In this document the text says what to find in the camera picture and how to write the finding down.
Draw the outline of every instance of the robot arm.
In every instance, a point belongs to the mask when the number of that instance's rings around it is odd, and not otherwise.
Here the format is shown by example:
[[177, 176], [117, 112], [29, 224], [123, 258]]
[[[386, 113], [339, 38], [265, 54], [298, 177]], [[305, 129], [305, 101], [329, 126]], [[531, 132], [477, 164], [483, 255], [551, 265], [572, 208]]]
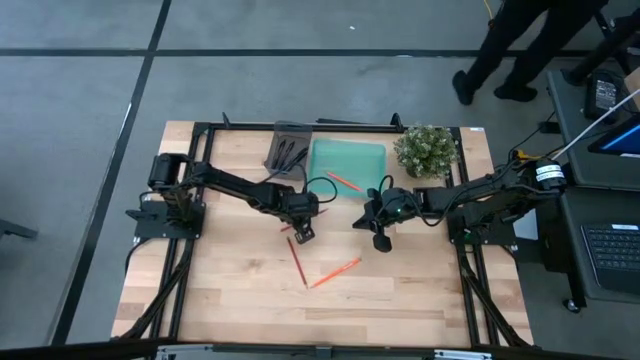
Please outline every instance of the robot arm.
[[[190, 166], [191, 172], [178, 183], [178, 174], [183, 163]], [[198, 224], [201, 227], [202, 213], [194, 207], [189, 190], [205, 186], [242, 199], [253, 209], [290, 224], [296, 231], [296, 240], [299, 243], [307, 242], [315, 236], [311, 228], [311, 218], [318, 215], [319, 202], [314, 193], [296, 193], [292, 186], [277, 183], [254, 183], [216, 169], [205, 162], [188, 163], [188, 157], [183, 154], [165, 153], [154, 158], [147, 184], [164, 199], [166, 212], [165, 216], [160, 218], [164, 219], [165, 227], [191, 229]], [[145, 213], [144, 209], [130, 210], [127, 214], [138, 220], [139, 224], [141, 220], [149, 219], [150, 215], [153, 218], [154, 215], [148, 211]]]
[[[481, 225], [486, 229], [494, 223], [518, 220], [537, 202], [560, 196], [565, 186], [556, 162], [513, 160], [494, 174], [451, 188], [415, 188], [409, 192], [392, 187], [382, 193], [369, 189], [372, 200], [365, 204], [365, 214], [353, 227], [373, 231], [375, 248], [388, 252], [391, 241], [384, 235], [387, 226], [415, 217], [436, 226], [447, 214], [456, 212], [459, 216], [455, 220], [462, 222], [457, 227], [470, 230]], [[431, 224], [427, 218], [438, 221]]]

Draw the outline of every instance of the pencil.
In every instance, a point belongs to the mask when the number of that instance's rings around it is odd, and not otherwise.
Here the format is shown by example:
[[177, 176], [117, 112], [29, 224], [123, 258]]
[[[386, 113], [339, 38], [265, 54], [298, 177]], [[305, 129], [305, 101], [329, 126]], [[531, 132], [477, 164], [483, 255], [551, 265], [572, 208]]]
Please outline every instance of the pencil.
[[360, 189], [359, 187], [357, 187], [357, 186], [353, 185], [352, 183], [348, 182], [347, 180], [345, 180], [345, 179], [341, 178], [340, 176], [338, 176], [338, 175], [336, 175], [336, 174], [334, 174], [334, 173], [332, 173], [332, 172], [328, 172], [328, 171], [327, 171], [327, 175], [329, 175], [329, 176], [331, 176], [332, 178], [334, 178], [334, 179], [336, 179], [336, 180], [340, 181], [341, 183], [345, 184], [346, 186], [348, 186], [348, 187], [352, 188], [353, 190], [356, 190], [356, 191], [360, 191], [360, 192], [362, 192], [362, 189]]
[[300, 277], [302, 278], [302, 283], [305, 288], [309, 288], [307, 285], [307, 279], [304, 277], [304, 272], [302, 271], [302, 266], [300, 266], [300, 261], [298, 260], [298, 255], [296, 255], [296, 251], [293, 249], [293, 244], [291, 243], [291, 238], [287, 236], [287, 242], [289, 243], [289, 249], [291, 249], [291, 254], [293, 254], [293, 260], [296, 262], [296, 267], [298, 268], [298, 272], [300, 273]]
[[[322, 214], [323, 212], [325, 212], [327, 210], [329, 210], [329, 209], [322, 209], [322, 210], [318, 211], [318, 215]], [[292, 227], [293, 226], [291, 226], [291, 225], [287, 225], [287, 226], [283, 227], [282, 229], [280, 229], [280, 232], [285, 232], [285, 231], [291, 229]]]
[[355, 259], [351, 260], [351, 262], [348, 263], [347, 265], [345, 265], [345, 266], [343, 266], [343, 267], [341, 267], [341, 268], [339, 268], [337, 270], [334, 270], [331, 274], [329, 274], [329, 275], [323, 277], [322, 279], [316, 281], [315, 284], [311, 285], [311, 288], [313, 289], [314, 287], [318, 287], [318, 286], [324, 284], [325, 282], [333, 279], [334, 277], [340, 275], [341, 273], [351, 269], [352, 267], [357, 265], [359, 262], [360, 262], [360, 258], [355, 258]]

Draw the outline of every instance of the teal plastic tray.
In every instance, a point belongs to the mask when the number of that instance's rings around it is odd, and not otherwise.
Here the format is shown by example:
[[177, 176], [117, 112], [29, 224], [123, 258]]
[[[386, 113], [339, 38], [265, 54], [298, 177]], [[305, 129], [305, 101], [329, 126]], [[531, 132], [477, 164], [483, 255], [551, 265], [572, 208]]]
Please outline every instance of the teal plastic tray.
[[[367, 189], [378, 188], [386, 168], [384, 145], [328, 139], [313, 141], [309, 179], [318, 176], [331, 179], [338, 188], [338, 196], [366, 198]], [[356, 185], [362, 192], [331, 178], [327, 172]], [[312, 182], [309, 190], [318, 195], [333, 195], [333, 187], [324, 180]]]

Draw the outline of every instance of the person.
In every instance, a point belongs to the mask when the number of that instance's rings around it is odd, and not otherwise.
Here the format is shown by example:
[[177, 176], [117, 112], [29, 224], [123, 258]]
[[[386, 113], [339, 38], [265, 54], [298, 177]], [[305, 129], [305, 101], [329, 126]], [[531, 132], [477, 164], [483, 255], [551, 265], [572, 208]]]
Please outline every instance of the person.
[[485, 38], [478, 58], [468, 72], [458, 71], [453, 87], [460, 103], [471, 105], [473, 95], [493, 73], [502, 58], [531, 24], [545, 11], [547, 19], [538, 37], [516, 58], [504, 84], [494, 91], [500, 99], [529, 102], [538, 94], [527, 84], [535, 79], [554, 55], [606, 5], [608, 0], [504, 0], [494, 26]]

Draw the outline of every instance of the small green plant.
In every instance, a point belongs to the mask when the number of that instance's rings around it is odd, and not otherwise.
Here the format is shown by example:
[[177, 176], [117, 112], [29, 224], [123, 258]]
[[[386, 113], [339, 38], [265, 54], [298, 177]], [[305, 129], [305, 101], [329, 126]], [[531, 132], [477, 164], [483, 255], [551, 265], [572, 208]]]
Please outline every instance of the small green plant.
[[393, 144], [398, 163], [413, 177], [442, 178], [458, 159], [457, 141], [447, 128], [418, 125]]

